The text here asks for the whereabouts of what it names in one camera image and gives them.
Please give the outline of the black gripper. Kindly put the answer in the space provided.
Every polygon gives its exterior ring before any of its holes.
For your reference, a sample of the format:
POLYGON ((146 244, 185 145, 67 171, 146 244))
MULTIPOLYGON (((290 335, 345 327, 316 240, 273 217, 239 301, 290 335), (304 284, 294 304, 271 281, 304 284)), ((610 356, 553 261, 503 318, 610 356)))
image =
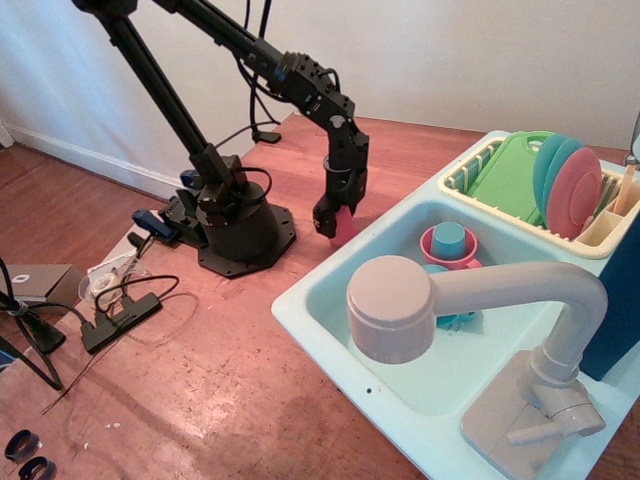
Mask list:
POLYGON ((316 232, 326 238, 334 238, 337 231, 337 215, 346 206, 354 215, 366 192, 367 168, 332 167, 330 158, 323 160, 325 192, 313 209, 316 232))

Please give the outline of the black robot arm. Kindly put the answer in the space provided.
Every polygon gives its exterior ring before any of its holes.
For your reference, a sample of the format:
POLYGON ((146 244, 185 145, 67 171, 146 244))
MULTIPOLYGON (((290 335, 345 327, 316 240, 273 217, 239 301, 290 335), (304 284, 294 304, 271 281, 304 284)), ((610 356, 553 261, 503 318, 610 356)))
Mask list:
MULTIPOLYGON (((198 250, 201 267, 235 278, 273 266, 296 238, 290 211, 272 205, 267 189, 250 181, 238 156, 222 156, 208 142, 131 23, 134 1, 78 1, 96 17, 189 154, 193 170, 182 175, 161 217, 181 241, 198 250)), ((357 233, 353 216, 367 182, 369 138, 356 125, 354 102, 341 91, 332 68, 306 54, 281 53, 208 1, 162 1, 227 48, 251 88, 295 106, 328 137, 325 192, 313 209, 317 233, 341 246, 357 233)))

